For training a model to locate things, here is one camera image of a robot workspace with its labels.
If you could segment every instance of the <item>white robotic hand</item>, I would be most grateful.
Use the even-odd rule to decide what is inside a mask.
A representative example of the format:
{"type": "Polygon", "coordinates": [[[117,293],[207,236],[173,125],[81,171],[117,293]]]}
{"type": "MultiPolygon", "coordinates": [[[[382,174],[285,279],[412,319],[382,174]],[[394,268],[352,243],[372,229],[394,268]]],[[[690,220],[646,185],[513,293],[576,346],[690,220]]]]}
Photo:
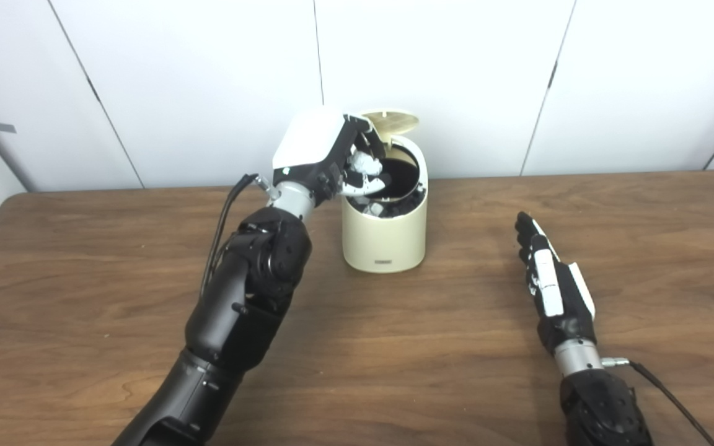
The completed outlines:
{"type": "Polygon", "coordinates": [[[292,120],[272,160],[272,183],[295,183],[312,194],[314,206],[341,194],[379,192],[389,184],[382,174],[385,146],[371,121],[318,107],[292,120]]]}

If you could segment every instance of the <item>black cable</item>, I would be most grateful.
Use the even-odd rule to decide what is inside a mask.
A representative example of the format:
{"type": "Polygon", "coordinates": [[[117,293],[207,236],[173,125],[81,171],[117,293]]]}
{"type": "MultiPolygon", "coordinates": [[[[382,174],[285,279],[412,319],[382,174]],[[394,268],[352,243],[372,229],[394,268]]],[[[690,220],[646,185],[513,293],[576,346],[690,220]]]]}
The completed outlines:
{"type": "Polygon", "coordinates": [[[702,427],[702,425],[699,423],[699,421],[694,418],[693,415],[691,415],[690,412],[688,412],[688,409],[685,408],[685,406],[682,405],[682,403],[677,400],[677,397],[674,396],[673,393],[669,392],[668,389],[666,389],[666,385],[660,382],[659,379],[652,373],[649,372],[646,367],[643,366],[640,362],[632,362],[630,361],[630,367],[634,368],[636,372],[641,373],[641,375],[648,379],[650,383],[652,383],[655,387],[660,389],[660,392],[663,393],[663,395],[666,395],[666,398],[671,400],[672,403],[674,403],[675,406],[677,406],[677,409],[679,409],[680,412],[682,412],[682,415],[685,415],[685,418],[690,421],[690,423],[696,428],[697,431],[699,431],[699,434],[702,435],[702,437],[705,438],[707,443],[711,444],[714,446],[714,440],[712,440],[712,437],[706,432],[706,430],[702,427]]]}
{"type": "Polygon", "coordinates": [[[246,189],[255,179],[258,178],[258,174],[244,175],[241,180],[230,189],[230,193],[227,194],[226,200],[224,200],[224,205],[222,206],[222,212],[219,214],[219,222],[216,223],[216,232],[213,234],[213,242],[211,243],[211,250],[209,251],[209,257],[206,260],[206,269],[203,270],[203,279],[200,282],[200,297],[202,299],[204,291],[211,281],[211,276],[213,276],[213,271],[216,270],[216,265],[221,257],[221,251],[219,250],[219,243],[222,239],[222,232],[224,231],[224,221],[227,220],[227,212],[230,211],[230,206],[236,197],[241,193],[242,190],[246,189]]]}

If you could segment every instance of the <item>prosthetic hand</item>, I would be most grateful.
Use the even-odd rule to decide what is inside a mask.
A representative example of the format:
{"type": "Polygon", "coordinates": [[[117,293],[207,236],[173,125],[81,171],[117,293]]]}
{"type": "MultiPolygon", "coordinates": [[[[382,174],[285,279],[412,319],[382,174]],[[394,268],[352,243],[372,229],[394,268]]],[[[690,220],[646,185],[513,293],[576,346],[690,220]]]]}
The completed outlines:
{"type": "Polygon", "coordinates": [[[370,121],[320,108],[291,122],[273,160],[269,195],[219,246],[220,217],[186,347],[164,383],[113,446],[202,446],[215,432],[244,374],[266,354],[288,310],[311,251],[303,221],[337,194],[359,196],[388,184],[384,145],[370,121]]]}
{"type": "Polygon", "coordinates": [[[577,263],[562,263],[536,220],[520,212],[515,225],[527,266],[526,280],[539,313],[539,339],[561,370],[561,409],[569,446],[650,446],[635,394],[604,370],[617,359],[600,359],[594,304],[577,263]]]}

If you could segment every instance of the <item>black robotic arm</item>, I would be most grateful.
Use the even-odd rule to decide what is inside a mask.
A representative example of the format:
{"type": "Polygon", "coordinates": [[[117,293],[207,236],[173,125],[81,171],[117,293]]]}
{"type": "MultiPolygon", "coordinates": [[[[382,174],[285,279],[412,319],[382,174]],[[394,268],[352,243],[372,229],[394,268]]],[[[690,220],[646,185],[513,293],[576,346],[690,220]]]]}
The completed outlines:
{"type": "Polygon", "coordinates": [[[312,245],[312,210],[341,195],[368,195],[388,184],[375,160],[384,147],[370,121],[321,107],[292,121],[275,153],[272,184],[256,180],[267,206],[241,221],[219,245],[226,201],[185,330],[186,346],[164,383],[113,446],[202,446],[214,434],[244,374],[275,337],[312,245]]]}

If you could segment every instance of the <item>silver metal cylinder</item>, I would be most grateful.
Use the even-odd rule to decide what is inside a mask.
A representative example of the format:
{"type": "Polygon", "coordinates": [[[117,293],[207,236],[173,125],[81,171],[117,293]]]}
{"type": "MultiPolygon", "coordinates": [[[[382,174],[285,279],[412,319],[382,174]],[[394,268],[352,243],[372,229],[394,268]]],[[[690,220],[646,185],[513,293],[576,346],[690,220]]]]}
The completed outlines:
{"type": "Polygon", "coordinates": [[[270,199],[267,206],[274,206],[294,214],[302,221],[307,221],[310,212],[315,207],[315,198],[312,192],[307,187],[293,181],[282,181],[277,185],[277,190],[280,195],[274,200],[270,199]]]}
{"type": "Polygon", "coordinates": [[[555,362],[561,375],[582,372],[595,368],[604,368],[597,346],[586,339],[569,339],[555,348],[555,362]]]}

